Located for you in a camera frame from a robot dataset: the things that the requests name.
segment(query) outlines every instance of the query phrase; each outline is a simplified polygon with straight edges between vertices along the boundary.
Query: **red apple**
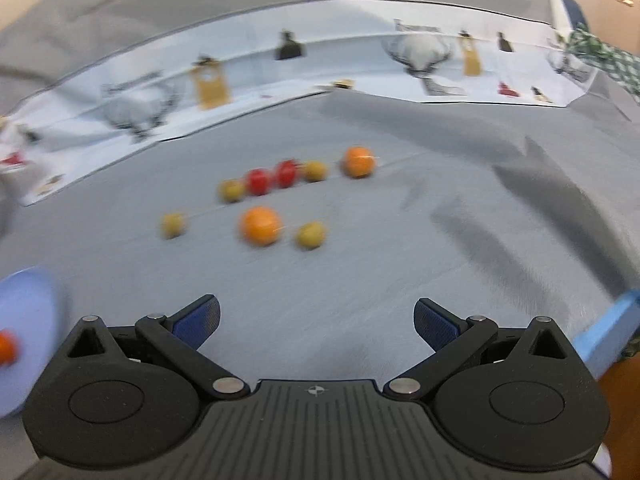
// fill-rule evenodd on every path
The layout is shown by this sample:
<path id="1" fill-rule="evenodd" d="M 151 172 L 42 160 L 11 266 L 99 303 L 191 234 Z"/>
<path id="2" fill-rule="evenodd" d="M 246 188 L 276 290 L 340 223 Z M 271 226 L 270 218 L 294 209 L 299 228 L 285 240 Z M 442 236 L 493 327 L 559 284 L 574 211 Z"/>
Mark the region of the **red apple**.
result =
<path id="1" fill-rule="evenodd" d="M 283 160 L 276 166 L 275 180 L 280 187 L 291 187 L 298 178 L 298 163 L 295 160 Z"/>
<path id="2" fill-rule="evenodd" d="M 251 170 L 246 174 L 245 180 L 249 193 L 256 196 L 266 195 L 271 187 L 271 177 L 267 170 Z"/>

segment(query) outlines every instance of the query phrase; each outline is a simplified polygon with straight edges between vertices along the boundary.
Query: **orange object on plate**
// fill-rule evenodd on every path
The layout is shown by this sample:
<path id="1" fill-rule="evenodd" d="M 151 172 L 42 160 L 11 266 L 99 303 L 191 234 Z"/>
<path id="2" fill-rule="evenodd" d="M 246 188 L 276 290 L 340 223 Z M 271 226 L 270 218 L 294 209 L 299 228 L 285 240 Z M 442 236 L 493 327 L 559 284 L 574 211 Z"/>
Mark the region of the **orange object on plate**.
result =
<path id="1" fill-rule="evenodd" d="M 352 146 L 342 160 L 344 171 L 351 178 L 369 176 L 376 167 L 376 159 L 367 148 Z"/>
<path id="2" fill-rule="evenodd" d="M 280 236 L 282 221 L 273 209 L 264 206 L 252 207 L 240 218 L 240 232 L 249 242 L 267 246 Z"/>
<path id="3" fill-rule="evenodd" d="M 0 330 L 0 366 L 13 364 L 17 359 L 18 340 L 10 330 Z"/>

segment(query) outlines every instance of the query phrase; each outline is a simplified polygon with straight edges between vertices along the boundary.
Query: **yellow gift tag print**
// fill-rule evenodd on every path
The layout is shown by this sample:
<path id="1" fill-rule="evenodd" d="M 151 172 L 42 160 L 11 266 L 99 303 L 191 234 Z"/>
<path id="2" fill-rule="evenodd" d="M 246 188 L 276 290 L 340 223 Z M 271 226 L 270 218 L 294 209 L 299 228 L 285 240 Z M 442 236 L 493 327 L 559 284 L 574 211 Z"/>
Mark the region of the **yellow gift tag print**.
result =
<path id="1" fill-rule="evenodd" d="M 462 56 L 465 59 L 465 75 L 480 75 L 482 73 L 482 67 L 480 65 L 478 51 L 476 50 L 476 40 L 471 36 L 471 34 L 462 30 L 458 35 L 458 41 L 460 42 Z"/>
<path id="2" fill-rule="evenodd" d="M 193 64 L 191 76 L 198 92 L 198 103 L 203 110 L 211 110 L 231 102 L 231 94 L 222 72 L 222 63 L 209 56 L 200 56 Z"/>

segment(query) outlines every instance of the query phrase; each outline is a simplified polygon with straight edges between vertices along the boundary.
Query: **ribbed black surface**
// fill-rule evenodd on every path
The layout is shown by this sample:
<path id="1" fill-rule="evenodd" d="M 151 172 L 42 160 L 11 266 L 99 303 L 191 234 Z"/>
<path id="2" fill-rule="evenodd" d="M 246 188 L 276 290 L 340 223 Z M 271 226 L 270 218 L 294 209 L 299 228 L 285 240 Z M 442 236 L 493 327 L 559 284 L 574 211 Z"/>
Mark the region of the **ribbed black surface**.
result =
<path id="1" fill-rule="evenodd" d="M 214 404 L 166 455 L 119 471 L 43 460 L 25 480 L 551 480 L 602 478 L 591 467 L 505 472 L 451 447 L 424 410 L 382 397 L 370 381 L 263 381 L 252 396 Z"/>

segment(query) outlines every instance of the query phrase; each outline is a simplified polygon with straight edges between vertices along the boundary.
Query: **crosshair logo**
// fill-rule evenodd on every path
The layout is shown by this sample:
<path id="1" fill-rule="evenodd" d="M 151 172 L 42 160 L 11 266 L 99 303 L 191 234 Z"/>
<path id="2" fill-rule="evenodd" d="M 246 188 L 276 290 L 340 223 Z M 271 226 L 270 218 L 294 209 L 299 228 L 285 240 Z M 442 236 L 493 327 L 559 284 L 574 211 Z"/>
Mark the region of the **crosshair logo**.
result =
<path id="1" fill-rule="evenodd" d="M 307 393 L 313 395 L 314 397 L 320 396 L 324 394 L 326 391 L 325 388 L 319 386 L 318 384 L 314 384 L 311 388 L 307 390 Z"/>

